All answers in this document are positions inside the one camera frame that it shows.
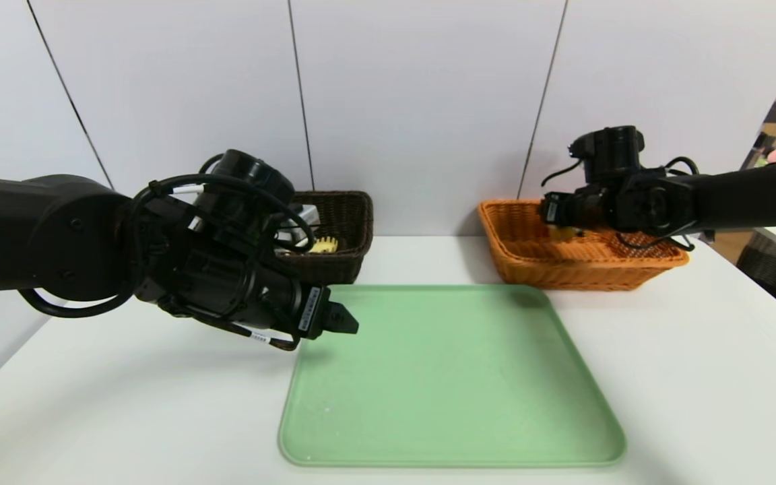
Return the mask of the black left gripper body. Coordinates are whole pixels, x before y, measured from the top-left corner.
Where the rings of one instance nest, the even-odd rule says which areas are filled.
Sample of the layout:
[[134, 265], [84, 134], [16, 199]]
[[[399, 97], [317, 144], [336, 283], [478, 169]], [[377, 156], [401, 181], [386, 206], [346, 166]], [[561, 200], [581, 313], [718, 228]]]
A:
[[315, 339], [321, 335], [330, 291], [293, 274], [258, 267], [253, 272], [251, 325], [257, 329]]

